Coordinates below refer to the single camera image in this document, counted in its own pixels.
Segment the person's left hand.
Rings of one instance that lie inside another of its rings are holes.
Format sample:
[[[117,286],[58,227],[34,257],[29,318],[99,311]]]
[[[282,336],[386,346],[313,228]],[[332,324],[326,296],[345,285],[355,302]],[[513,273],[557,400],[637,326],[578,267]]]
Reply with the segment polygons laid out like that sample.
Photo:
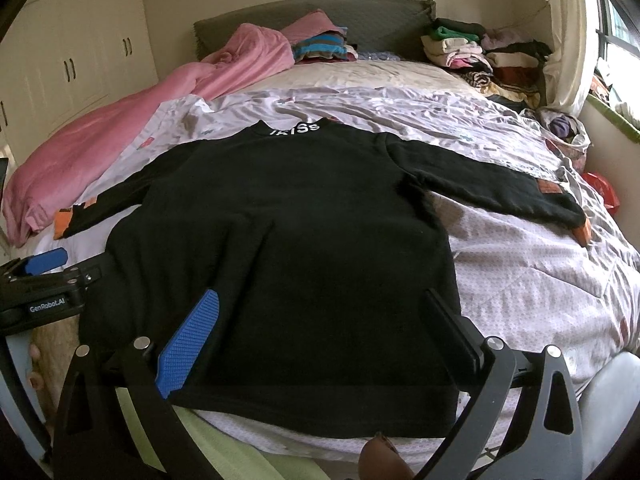
[[[35,390],[46,423],[52,427],[61,394],[70,367],[70,361],[79,346],[79,316],[43,325],[32,330],[29,356],[32,371],[28,384]]]

